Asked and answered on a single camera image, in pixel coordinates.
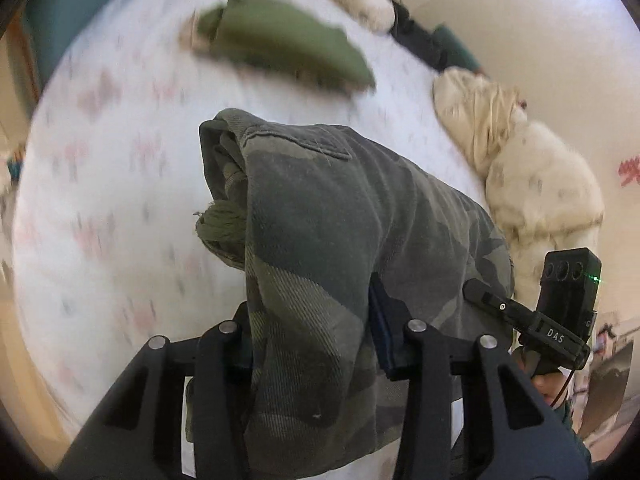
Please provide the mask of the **right hand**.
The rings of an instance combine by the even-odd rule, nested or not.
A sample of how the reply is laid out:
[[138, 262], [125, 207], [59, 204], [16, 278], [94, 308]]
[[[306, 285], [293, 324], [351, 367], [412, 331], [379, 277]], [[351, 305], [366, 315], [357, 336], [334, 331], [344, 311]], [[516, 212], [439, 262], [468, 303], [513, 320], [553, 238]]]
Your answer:
[[559, 370], [546, 374], [535, 374], [529, 369], [534, 365], [534, 355], [527, 355], [523, 347], [518, 347], [512, 352], [512, 358], [516, 365], [530, 379], [534, 388], [544, 397], [550, 408], [558, 408], [567, 396], [565, 385], [567, 376]]

